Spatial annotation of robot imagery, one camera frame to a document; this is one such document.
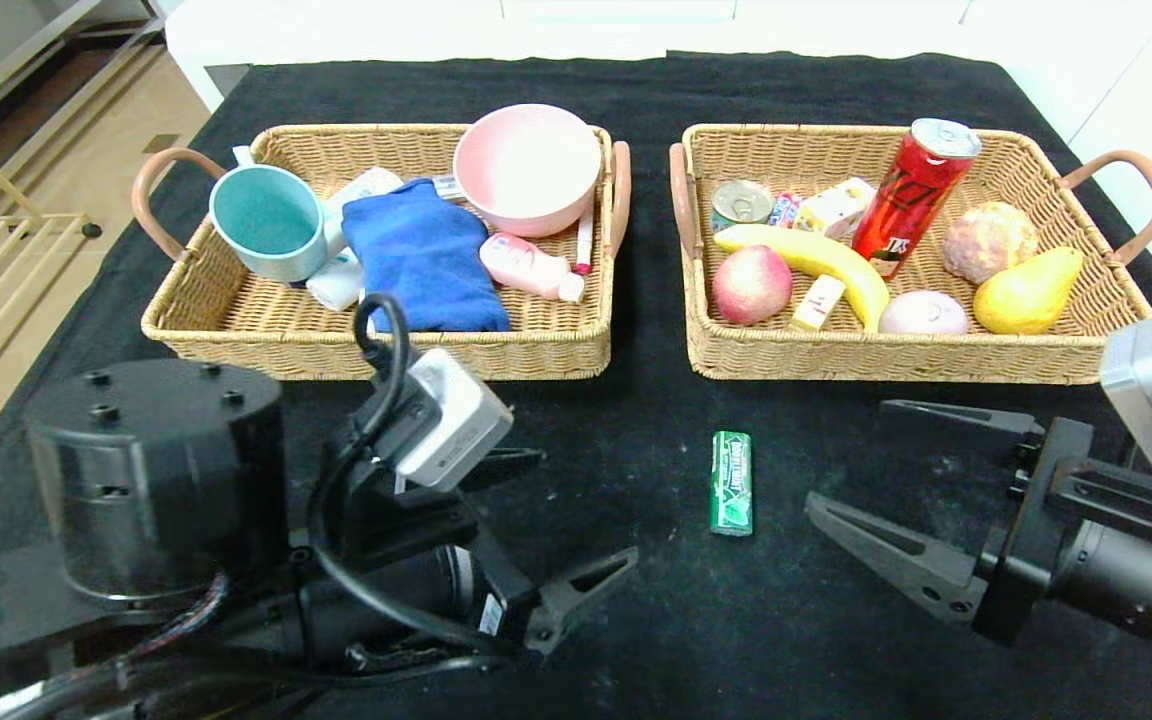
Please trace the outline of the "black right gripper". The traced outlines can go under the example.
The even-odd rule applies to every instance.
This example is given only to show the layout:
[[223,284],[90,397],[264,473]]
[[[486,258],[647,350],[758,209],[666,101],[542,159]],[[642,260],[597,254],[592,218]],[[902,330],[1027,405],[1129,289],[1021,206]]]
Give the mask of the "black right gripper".
[[1059,418],[890,397],[884,425],[901,441],[1011,460],[1032,446],[1018,514],[977,558],[810,492],[806,515],[877,577],[946,624],[1009,644],[1038,602],[1064,602],[1152,642],[1152,473],[1094,458],[1094,429]]

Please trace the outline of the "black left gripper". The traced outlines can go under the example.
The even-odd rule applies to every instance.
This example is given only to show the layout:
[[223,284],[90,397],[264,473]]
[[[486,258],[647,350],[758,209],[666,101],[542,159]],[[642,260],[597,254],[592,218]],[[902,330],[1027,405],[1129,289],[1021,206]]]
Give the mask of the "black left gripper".
[[[467,473],[460,491],[500,486],[539,469],[545,460],[540,448],[494,448]],[[468,559],[465,569],[453,560],[447,564],[448,588],[472,591],[467,621],[425,609],[376,583],[376,574],[444,550],[465,552]],[[524,647],[539,655],[553,653],[626,584],[641,552],[627,547],[536,588],[458,492],[384,497],[376,488],[316,488],[314,555],[353,600],[381,617],[473,655],[517,659]]]

